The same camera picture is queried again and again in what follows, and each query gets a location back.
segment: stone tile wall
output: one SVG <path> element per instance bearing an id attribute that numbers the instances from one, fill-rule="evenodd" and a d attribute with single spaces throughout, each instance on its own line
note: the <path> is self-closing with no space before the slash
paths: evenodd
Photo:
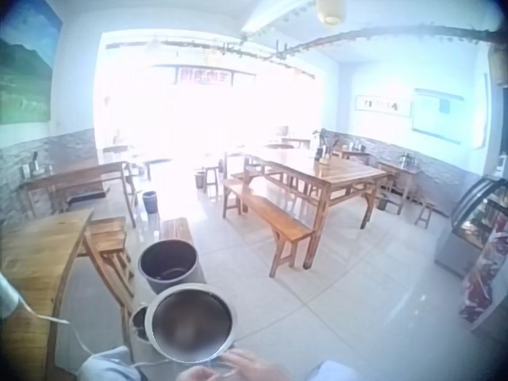
<path id="1" fill-rule="evenodd" d="M 367 152 L 372 155 L 370 165 L 375 165 L 378 160 L 397 163 L 404 152 L 410 153 L 417 159 L 421 169 L 421 174 L 417 177 L 418 185 L 423 193 L 436 203 L 437 209 L 447 216 L 450 215 L 462 194 L 481 177 L 420 152 L 379 140 L 357 137 L 347 133 L 327 132 L 327 135 L 329 139 L 340 139 L 339 146 L 354 140 L 363 144 L 367 148 Z"/>
<path id="2" fill-rule="evenodd" d="M 38 152 L 41 167 L 52 165 L 71 166 L 81 160 L 97 158 L 93 129 L 67 133 L 26 141 L 0 149 L 0 226 L 15 227 L 30 219 L 28 203 L 18 187 L 23 182 L 21 166 L 31 161 Z M 32 194 L 35 208 L 40 215 L 50 213 L 49 200 L 45 192 Z"/>

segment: stainless steel bowl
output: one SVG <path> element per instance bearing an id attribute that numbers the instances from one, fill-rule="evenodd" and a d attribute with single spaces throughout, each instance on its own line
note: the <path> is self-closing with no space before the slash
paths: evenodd
<path id="1" fill-rule="evenodd" d="M 148 306 L 144 327 L 162 356 L 196 364 L 220 356 L 231 346 L 236 323 L 234 308 L 220 290 L 184 283 L 157 295 Z"/>

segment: display case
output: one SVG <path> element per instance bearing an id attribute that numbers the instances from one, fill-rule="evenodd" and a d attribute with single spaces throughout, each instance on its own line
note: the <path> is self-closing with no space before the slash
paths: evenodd
<path id="1" fill-rule="evenodd" d="M 436 262 L 465 276 L 478 259 L 494 228 L 499 210 L 508 208 L 508 181 L 485 176 L 456 205 L 437 244 Z"/>

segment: landscape painting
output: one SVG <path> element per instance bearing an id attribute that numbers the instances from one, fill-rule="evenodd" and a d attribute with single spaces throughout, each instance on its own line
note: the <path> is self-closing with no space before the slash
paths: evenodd
<path id="1" fill-rule="evenodd" d="M 45 0 L 15 0 L 0 23 L 0 124 L 49 121 L 62 21 Z"/>

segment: human hand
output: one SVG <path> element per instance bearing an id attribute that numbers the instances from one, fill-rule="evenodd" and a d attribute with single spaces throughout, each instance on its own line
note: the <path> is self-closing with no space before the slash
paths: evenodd
<path id="1" fill-rule="evenodd" d="M 176 378 L 176 381 L 217 381 L 218 374 L 209 368 L 198 365 L 183 371 Z"/>
<path id="2" fill-rule="evenodd" d="M 280 366 L 241 349 L 228 351 L 222 355 L 222 360 L 237 369 L 246 381 L 291 381 L 291 377 Z"/>

